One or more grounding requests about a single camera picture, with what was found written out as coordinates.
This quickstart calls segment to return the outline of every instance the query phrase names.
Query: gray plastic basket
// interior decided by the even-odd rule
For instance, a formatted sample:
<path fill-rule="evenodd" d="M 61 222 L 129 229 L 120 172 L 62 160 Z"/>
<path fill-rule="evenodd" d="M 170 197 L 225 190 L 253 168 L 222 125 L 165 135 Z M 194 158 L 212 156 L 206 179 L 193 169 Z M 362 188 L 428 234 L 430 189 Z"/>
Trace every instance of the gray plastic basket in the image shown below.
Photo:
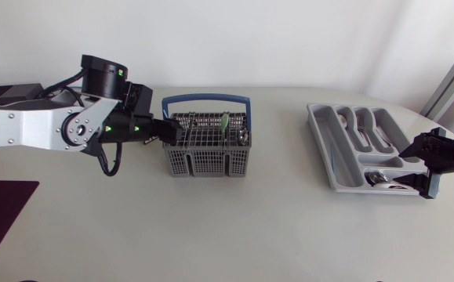
<path fill-rule="evenodd" d="M 168 115 L 168 105 L 192 100 L 220 100 L 244 103 L 245 113 L 175 113 Z M 171 174 L 175 177 L 232 177 L 245 176 L 249 149 L 252 144 L 251 103 L 249 98 L 228 94 L 184 94 L 162 100 L 162 112 L 183 126 L 183 134 L 176 145 L 164 143 Z M 224 140 L 221 140 L 221 118 L 229 115 Z M 244 142 L 239 140 L 245 131 Z"/>

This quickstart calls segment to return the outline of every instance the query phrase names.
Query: tabletop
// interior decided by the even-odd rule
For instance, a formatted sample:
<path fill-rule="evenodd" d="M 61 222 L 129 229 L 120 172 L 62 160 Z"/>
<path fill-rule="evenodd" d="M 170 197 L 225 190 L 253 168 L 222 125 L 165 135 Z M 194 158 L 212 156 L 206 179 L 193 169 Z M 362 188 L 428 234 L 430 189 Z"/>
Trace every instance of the tabletop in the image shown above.
<path fill-rule="evenodd" d="M 125 144 L 114 177 L 86 154 L 0 148 L 0 179 L 41 183 L 0 244 L 0 281 L 454 280 L 454 173 L 435 200 L 333 192 L 306 105 L 384 107 L 410 140 L 436 123 L 310 88 L 154 89 L 151 111 L 162 118 L 163 97 L 192 92 L 251 99 L 245 178 L 173 178 L 160 141 Z"/>

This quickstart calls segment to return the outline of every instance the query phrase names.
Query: spoon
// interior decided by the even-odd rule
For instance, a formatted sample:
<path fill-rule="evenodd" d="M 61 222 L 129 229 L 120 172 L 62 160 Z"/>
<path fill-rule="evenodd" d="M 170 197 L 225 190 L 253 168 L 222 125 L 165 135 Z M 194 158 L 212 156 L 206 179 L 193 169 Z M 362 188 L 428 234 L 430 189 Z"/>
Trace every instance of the spoon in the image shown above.
<path fill-rule="evenodd" d="M 342 114 L 338 114 L 338 118 L 340 119 L 340 122 L 342 123 L 343 127 L 347 128 L 347 119 Z"/>
<path fill-rule="evenodd" d="M 373 185 L 373 187 L 375 187 L 375 186 L 379 187 L 376 184 L 387 183 L 387 184 L 391 184 L 393 186 L 390 188 L 413 189 L 413 187 L 411 187 L 409 185 L 398 183 L 398 182 L 395 182 L 394 180 L 389 179 L 386 175 L 383 174 L 383 172 L 380 172 L 380 171 L 369 172 L 368 177 L 369 177 L 369 180 L 371 180 L 371 182 L 375 183 L 375 185 Z"/>

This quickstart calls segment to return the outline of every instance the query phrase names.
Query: basket handle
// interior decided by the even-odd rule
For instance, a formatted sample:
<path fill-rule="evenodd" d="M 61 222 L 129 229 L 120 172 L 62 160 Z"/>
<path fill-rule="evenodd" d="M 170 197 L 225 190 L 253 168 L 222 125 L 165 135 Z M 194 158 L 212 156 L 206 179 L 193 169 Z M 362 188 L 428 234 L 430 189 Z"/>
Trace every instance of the basket handle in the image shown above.
<path fill-rule="evenodd" d="M 251 131 L 251 100 L 248 97 L 231 94 L 194 93 L 165 97 L 164 99 L 162 99 L 162 113 L 164 114 L 164 118 L 169 118 L 168 113 L 170 103 L 196 100 L 217 100 L 245 104 L 245 114 L 248 122 L 248 130 Z"/>

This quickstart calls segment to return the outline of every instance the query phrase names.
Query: cutlery tray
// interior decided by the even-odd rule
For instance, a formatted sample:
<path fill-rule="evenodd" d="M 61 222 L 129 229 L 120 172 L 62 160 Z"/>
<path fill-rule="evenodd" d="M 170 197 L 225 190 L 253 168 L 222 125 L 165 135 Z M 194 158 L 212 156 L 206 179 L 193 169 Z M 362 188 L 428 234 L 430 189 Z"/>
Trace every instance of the cutlery tray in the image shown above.
<path fill-rule="evenodd" d="M 336 192 L 418 195 L 414 189 L 373 187 L 367 173 L 381 171 L 389 179 L 427 174 L 418 157 L 398 155 L 411 142 L 387 110 L 379 107 L 307 104 L 308 123 L 321 151 L 329 183 Z M 347 120 L 343 124 L 340 115 Z M 358 131 L 362 120 L 363 133 Z"/>

